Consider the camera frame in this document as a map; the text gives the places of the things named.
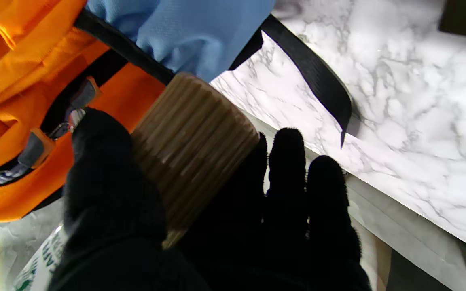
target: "white marble surface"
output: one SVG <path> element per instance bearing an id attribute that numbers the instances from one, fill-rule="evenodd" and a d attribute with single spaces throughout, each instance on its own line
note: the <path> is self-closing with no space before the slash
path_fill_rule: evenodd
<path id="1" fill-rule="evenodd" d="M 466 242 L 466 37 L 437 30 L 443 0 L 285 0 L 275 15 L 345 83 L 356 115 L 334 118 L 285 53 L 263 49 L 212 82 L 235 105 Z"/>

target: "black glove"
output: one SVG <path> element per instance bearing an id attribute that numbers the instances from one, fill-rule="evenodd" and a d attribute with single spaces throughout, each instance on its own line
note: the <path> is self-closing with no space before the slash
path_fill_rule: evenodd
<path id="1" fill-rule="evenodd" d="M 281 129 L 265 197 L 266 157 L 262 134 L 178 244 L 183 254 L 216 290 L 370 290 L 337 162 L 316 158 L 305 181 L 303 138 L 296 129 Z"/>
<path id="2" fill-rule="evenodd" d="M 161 249 L 165 212 L 133 162 L 127 130 L 105 112 L 85 110 L 63 189 L 70 238 L 48 290 L 209 290 L 181 254 Z"/>

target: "light blue fabric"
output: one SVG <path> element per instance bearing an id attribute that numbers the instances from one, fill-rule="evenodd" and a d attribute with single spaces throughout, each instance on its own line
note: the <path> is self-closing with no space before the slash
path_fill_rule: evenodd
<path id="1" fill-rule="evenodd" d="M 174 72 L 211 81 L 231 66 L 275 0 L 88 0 L 85 8 Z"/>

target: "orange bag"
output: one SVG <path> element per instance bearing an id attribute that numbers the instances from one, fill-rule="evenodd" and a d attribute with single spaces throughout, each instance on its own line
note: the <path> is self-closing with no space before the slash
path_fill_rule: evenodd
<path id="1" fill-rule="evenodd" d="M 119 64 L 124 58 L 73 26 L 84 5 L 85 0 L 0 0 L 0 168 L 15 162 L 30 132 L 44 132 L 49 110 L 61 103 L 66 89 L 92 77 L 87 71 L 119 69 L 103 78 L 102 94 L 90 105 L 130 131 L 165 88 L 160 78 L 146 73 L 156 68 L 151 60 L 142 61 L 142 68 Z M 42 164 L 0 186 L 0 221 L 20 219 L 63 186 L 73 164 L 70 134 L 52 142 Z"/>

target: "white bag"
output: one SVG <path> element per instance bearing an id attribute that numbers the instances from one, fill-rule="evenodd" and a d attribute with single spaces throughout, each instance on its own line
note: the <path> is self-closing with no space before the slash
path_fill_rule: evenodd
<path id="1" fill-rule="evenodd" d="M 68 236 L 62 225 L 42 243 L 13 284 L 14 291 L 45 291 L 61 261 Z"/>

